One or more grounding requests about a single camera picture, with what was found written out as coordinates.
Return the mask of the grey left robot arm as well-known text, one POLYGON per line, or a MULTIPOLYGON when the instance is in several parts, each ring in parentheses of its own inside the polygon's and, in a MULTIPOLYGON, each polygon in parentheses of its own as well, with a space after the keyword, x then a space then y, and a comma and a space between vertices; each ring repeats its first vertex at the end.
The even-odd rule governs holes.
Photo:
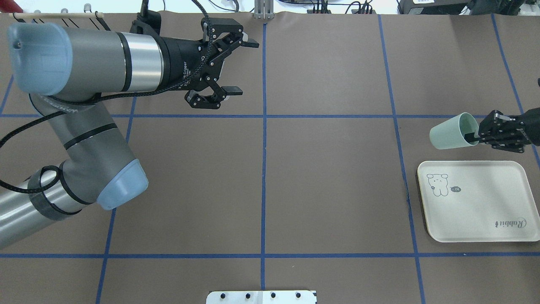
POLYGON ((219 109, 236 86, 221 86, 224 59, 258 48, 234 19, 201 20, 201 40, 160 35, 156 12, 129 32, 16 23, 8 28, 14 79, 40 117, 8 133, 48 121, 69 158, 38 169, 20 185, 4 181, 1 247, 77 215, 97 203, 112 210, 144 192, 149 181, 103 102, 186 91, 194 109, 219 109))

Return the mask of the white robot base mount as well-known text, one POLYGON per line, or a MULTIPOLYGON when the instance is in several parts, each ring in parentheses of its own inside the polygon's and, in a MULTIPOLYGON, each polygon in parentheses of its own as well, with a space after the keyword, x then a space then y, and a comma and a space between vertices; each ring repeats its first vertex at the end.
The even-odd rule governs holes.
POLYGON ((210 292, 207 304, 316 304, 311 290, 238 290, 210 292))

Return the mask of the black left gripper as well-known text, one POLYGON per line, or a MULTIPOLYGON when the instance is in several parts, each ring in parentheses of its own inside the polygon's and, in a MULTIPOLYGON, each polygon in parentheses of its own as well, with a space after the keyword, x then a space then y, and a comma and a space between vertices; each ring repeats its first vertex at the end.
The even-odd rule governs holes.
POLYGON ((194 109, 219 109, 230 96, 242 95, 238 86, 220 86, 224 60, 239 47, 259 48, 258 41, 245 40, 244 28, 235 19, 201 19, 201 40, 164 38, 170 66, 162 88, 181 84, 174 90, 186 91, 185 100, 194 109))

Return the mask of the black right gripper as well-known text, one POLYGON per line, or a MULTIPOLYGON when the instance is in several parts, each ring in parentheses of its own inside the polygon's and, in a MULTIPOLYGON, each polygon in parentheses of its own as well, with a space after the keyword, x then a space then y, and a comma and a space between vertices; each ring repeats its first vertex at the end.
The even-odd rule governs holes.
POLYGON ((466 141, 479 141, 493 149, 523 153, 528 145, 540 146, 540 108, 530 109, 521 115, 503 115, 498 110, 490 112, 479 124, 476 133, 464 134, 466 141))

